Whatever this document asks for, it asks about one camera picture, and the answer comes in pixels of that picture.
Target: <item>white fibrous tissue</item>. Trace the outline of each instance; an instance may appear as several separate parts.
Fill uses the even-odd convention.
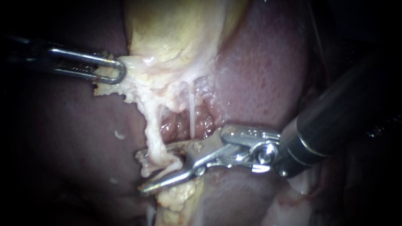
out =
[[[191,65],[188,68],[159,68],[154,57],[122,56],[120,60],[126,65],[126,78],[119,84],[97,84],[95,95],[118,93],[124,95],[124,102],[137,103],[138,110],[146,120],[145,136],[148,148],[147,158],[142,158],[141,175],[148,177],[155,170],[162,170],[161,177],[182,168],[183,163],[177,156],[169,154],[163,143],[160,128],[162,120],[172,113],[185,109],[190,112],[190,131],[194,136],[194,80],[203,75],[201,68]]]

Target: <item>metal grasper tip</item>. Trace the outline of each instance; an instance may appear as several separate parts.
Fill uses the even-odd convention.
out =
[[[17,36],[3,36],[10,44],[8,61],[28,70],[61,74],[106,84],[118,84],[126,76],[123,62],[112,55]],[[99,67],[104,67],[102,74]]]
[[[224,144],[219,136],[221,129],[217,129],[210,137],[204,140],[189,140],[167,145],[168,150],[185,150],[186,162],[179,171],[167,174],[157,180],[149,180],[138,189],[142,195],[153,195],[163,189],[185,183],[204,174],[208,162],[233,149],[231,144]]]

